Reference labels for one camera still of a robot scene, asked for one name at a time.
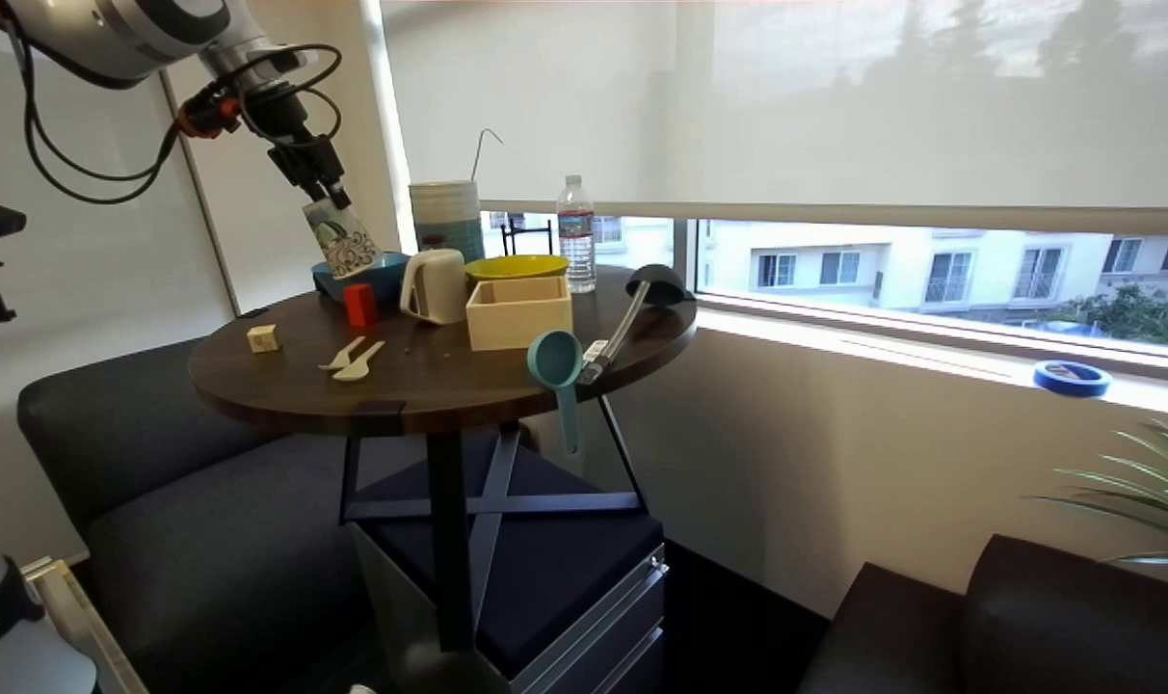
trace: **yellow box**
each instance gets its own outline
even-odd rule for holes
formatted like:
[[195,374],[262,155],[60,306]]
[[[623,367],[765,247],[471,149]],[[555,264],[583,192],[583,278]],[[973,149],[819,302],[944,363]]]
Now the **yellow box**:
[[575,333],[567,278],[477,281],[465,302],[471,351],[525,351],[542,333]]

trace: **black sofa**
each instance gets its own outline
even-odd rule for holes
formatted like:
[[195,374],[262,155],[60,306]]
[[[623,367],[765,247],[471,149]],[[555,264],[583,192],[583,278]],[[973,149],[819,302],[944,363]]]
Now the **black sofa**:
[[[188,346],[19,394],[19,430],[87,547],[75,579],[154,694],[379,683],[340,529],[344,439],[218,418],[184,378]],[[366,480],[416,459],[421,439],[361,446]]]
[[1168,694],[1168,584],[994,535],[948,595],[863,567],[801,694]]

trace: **roller shade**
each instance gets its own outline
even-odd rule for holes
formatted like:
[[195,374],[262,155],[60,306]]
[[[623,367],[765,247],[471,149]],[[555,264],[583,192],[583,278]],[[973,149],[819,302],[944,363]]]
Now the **roller shade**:
[[486,201],[585,173],[639,212],[1168,221],[1168,0],[382,8],[412,183],[465,176],[492,129]]

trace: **cup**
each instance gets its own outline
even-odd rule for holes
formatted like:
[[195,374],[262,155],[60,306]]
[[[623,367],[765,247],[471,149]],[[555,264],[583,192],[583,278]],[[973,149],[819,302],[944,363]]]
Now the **cup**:
[[429,247],[405,265],[399,314],[429,324],[465,320],[465,265],[456,247]]
[[416,245],[456,247],[463,264],[483,257],[477,192],[474,183],[412,184]]
[[379,324],[372,284],[344,284],[344,318],[350,333],[371,333]]

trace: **armrest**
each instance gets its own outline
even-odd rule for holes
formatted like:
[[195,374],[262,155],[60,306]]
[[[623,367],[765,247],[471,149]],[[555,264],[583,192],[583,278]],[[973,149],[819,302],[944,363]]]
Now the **armrest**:
[[1168,584],[994,535],[964,613],[968,683],[991,689],[1168,689]]
[[964,599],[863,567],[828,626],[801,694],[954,694]]

